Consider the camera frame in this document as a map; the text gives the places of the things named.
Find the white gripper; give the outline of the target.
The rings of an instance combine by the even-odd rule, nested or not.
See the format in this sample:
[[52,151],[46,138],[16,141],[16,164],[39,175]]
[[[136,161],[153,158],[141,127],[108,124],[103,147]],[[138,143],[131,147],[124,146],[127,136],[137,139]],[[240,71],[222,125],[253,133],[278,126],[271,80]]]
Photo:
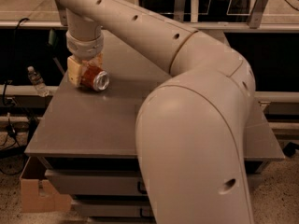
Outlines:
[[[103,35],[91,41],[81,41],[67,32],[66,45],[68,50],[77,58],[86,60],[89,65],[102,67],[103,54],[100,52],[104,46]],[[82,62],[78,61],[74,56],[67,58],[68,79],[75,87],[79,87],[82,77]]]

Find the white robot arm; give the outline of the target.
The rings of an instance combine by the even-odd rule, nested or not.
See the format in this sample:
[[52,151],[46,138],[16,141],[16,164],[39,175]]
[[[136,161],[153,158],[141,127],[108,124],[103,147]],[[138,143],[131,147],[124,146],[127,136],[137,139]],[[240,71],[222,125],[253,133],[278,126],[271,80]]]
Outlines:
[[253,224],[244,167],[255,79],[215,38],[124,0],[57,0],[170,75],[140,107],[135,146],[157,224]]

